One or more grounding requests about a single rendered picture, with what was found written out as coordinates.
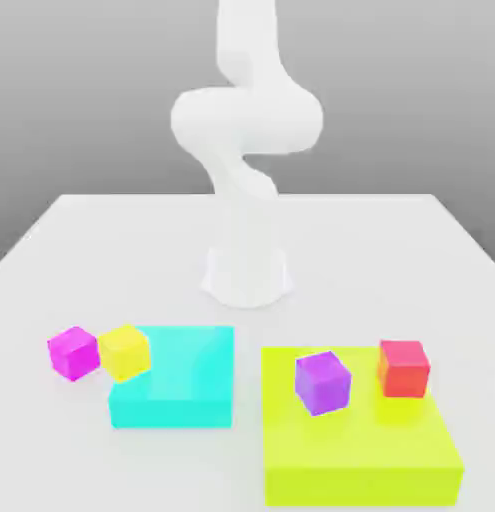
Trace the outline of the small red cube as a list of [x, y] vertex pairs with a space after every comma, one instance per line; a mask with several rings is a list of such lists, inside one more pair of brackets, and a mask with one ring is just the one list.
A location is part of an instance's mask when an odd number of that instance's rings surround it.
[[419, 341], [381, 340], [378, 377], [389, 398], [423, 398], [431, 364]]

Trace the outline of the small purple cube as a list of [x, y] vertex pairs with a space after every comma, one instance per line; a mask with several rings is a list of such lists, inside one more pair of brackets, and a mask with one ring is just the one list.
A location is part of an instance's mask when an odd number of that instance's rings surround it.
[[350, 402], [352, 374], [332, 351], [295, 361], [295, 393], [311, 416], [344, 409]]

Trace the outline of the large cyan box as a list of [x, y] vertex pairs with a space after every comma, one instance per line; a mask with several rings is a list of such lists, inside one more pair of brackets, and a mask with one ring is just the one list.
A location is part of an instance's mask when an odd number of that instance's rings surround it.
[[112, 386], [111, 425], [119, 428], [232, 426], [232, 326], [141, 326], [151, 369]]

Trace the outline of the small magenta cube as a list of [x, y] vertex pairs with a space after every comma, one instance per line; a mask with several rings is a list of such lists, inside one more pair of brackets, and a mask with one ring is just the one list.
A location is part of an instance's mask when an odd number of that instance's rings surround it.
[[100, 367], [97, 338], [74, 326], [47, 341], [53, 369], [76, 381]]

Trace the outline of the small yellow cube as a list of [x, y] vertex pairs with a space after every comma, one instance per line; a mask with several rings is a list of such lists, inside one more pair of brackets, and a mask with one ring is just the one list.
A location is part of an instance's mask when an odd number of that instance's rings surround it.
[[116, 383], [151, 369], [148, 338], [133, 325], [123, 325], [101, 334], [97, 342], [101, 366]]

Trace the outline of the large lime box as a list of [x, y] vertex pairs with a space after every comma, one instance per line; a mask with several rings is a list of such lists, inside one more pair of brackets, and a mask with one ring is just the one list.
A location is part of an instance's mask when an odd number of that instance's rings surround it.
[[261, 350], [268, 506], [453, 506], [464, 465], [431, 394], [388, 398], [375, 347], [336, 347], [351, 371], [347, 408], [311, 416], [294, 390], [312, 347]]

